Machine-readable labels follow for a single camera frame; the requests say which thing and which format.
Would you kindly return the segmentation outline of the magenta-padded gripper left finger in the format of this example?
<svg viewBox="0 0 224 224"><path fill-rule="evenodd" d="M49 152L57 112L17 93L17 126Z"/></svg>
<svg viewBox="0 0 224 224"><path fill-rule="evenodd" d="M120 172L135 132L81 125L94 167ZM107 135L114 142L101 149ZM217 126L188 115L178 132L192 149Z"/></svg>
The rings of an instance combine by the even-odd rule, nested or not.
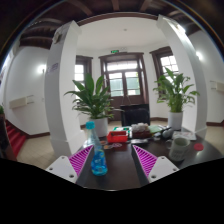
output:
<svg viewBox="0 0 224 224"><path fill-rule="evenodd" d="M81 174L92 149L93 146L90 145L69 157L60 156L46 168L46 171L75 183Z"/></svg>

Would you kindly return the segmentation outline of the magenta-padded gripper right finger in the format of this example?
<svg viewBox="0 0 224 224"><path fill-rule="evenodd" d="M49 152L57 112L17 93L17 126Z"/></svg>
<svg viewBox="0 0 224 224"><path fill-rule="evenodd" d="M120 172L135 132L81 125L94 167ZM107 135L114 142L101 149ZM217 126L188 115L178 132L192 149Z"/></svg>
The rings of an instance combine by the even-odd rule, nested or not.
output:
<svg viewBox="0 0 224 224"><path fill-rule="evenodd" d="M165 156L156 157L137 145L133 145L133 150L149 183L178 171L178 168Z"/></svg>

